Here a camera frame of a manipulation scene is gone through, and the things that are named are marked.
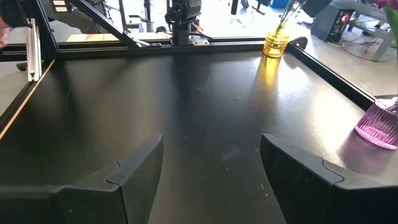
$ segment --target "computer tower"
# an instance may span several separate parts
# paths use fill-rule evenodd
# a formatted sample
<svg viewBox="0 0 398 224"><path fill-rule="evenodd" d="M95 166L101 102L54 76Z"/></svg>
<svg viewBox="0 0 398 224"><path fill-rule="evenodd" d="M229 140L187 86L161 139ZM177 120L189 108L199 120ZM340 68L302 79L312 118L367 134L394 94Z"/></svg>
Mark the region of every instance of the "computer tower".
<svg viewBox="0 0 398 224"><path fill-rule="evenodd" d="M325 42L339 42L353 13L352 9L329 4L315 17L311 34Z"/></svg>

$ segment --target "floor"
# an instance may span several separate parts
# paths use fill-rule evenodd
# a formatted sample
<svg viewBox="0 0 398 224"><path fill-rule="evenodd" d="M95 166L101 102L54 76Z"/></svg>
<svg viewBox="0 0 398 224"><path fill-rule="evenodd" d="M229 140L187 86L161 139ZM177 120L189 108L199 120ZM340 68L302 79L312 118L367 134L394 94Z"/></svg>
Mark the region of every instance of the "floor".
<svg viewBox="0 0 398 224"><path fill-rule="evenodd" d="M249 0L249 2L252 6L257 6L255 0ZM151 3L154 27L167 26L164 22L165 1L152 0ZM265 36L267 30L277 24L278 15L282 12L281 9L262 6L261 10L266 13L263 16L251 7L244 10L239 5L237 16L231 16L228 0L202 0L202 3L200 22L205 33L213 37ZM117 0L108 0L108 4L113 7L118 5ZM142 0L125 1L124 7L126 14L144 14ZM116 10L110 10L109 13L114 23L121 27L120 13ZM306 27L295 24L296 21L306 21L307 19L305 15L299 14L296 18L292 18L290 26L294 27L291 29L294 30L291 38L306 36L309 39L306 48L309 54L374 96L396 95L398 93L396 49L389 49L382 58L385 62L372 62L355 57L351 54L370 58L377 45L369 47L363 45L363 43L374 42L374 38L363 37L360 30L354 29L353 32L346 33L344 38L345 40L354 40L353 42L357 44L352 46L346 44L344 48L331 45L312 36ZM377 22L368 22L369 26L373 26L375 23ZM66 41L71 34L80 33L78 29L71 28L58 21L50 24L55 31L55 38L59 42ZM14 30L11 32L9 40L12 44L24 43L25 30ZM0 114L4 112L26 82L25 73L18 71L15 64L15 62L0 63Z"/></svg>

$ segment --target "black table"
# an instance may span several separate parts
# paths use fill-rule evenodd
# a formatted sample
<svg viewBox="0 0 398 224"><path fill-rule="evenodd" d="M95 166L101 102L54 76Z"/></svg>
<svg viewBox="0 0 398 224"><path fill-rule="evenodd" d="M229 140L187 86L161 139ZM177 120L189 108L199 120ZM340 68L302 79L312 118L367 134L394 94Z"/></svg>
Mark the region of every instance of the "black table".
<svg viewBox="0 0 398 224"><path fill-rule="evenodd" d="M370 165L340 150L364 114L336 89L344 82L291 54L275 74L277 62L258 50L56 60L1 139L1 184L67 185L161 133L149 223L285 223L261 134L343 167ZM394 169L382 162L383 179Z"/></svg>

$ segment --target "pink glass vase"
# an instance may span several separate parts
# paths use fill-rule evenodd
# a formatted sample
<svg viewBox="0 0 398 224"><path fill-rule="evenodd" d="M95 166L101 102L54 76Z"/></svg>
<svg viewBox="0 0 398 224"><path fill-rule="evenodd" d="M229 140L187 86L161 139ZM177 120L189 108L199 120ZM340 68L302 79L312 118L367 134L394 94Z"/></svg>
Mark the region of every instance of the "pink glass vase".
<svg viewBox="0 0 398 224"><path fill-rule="evenodd" d="M355 127L365 140L384 149L397 149L398 145L398 102L376 100Z"/></svg>

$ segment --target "glass vase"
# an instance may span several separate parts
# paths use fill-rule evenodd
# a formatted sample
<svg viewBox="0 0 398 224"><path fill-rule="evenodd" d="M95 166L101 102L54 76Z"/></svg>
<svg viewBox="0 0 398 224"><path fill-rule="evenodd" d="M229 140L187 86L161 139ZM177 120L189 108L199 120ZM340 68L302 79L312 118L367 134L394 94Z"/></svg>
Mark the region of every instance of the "glass vase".
<svg viewBox="0 0 398 224"><path fill-rule="evenodd" d="M376 100L359 120L355 131L368 142L384 149L397 149L398 145L398 102Z"/></svg>
<svg viewBox="0 0 398 224"><path fill-rule="evenodd" d="M264 55L268 57L280 58L289 42L289 35L285 30L285 24L281 22L275 30L268 32L264 42Z"/></svg>

